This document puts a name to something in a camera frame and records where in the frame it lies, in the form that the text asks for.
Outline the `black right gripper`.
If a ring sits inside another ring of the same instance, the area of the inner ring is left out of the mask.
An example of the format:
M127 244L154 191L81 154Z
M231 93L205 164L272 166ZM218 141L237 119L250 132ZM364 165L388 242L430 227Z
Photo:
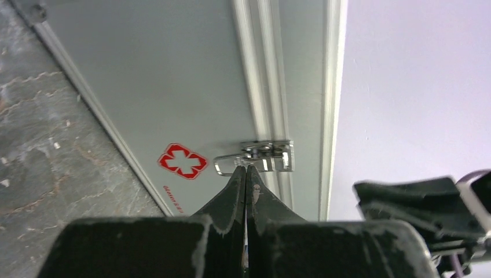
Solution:
M353 189L366 220L401 220L412 225L440 275L455 270L453 254L465 276L472 272L472 263L490 262L490 237L464 204L451 177L405 184L361 181Z

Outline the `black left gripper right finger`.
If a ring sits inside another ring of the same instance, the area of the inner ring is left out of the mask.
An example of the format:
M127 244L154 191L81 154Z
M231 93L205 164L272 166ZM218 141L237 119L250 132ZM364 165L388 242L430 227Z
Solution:
M307 221L247 168L250 277L438 277L422 237L398 220Z

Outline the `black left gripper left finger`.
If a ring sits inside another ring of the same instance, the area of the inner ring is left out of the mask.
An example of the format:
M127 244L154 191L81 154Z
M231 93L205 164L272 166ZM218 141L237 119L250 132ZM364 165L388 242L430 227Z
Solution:
M187 217L70 222L39 277L243 277L245 168Z

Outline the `silver metal case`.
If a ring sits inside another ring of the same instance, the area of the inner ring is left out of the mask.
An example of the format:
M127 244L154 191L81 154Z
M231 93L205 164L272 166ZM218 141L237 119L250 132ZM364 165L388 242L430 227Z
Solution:
M165 215L235 167L329 215L347 1L13 1Z

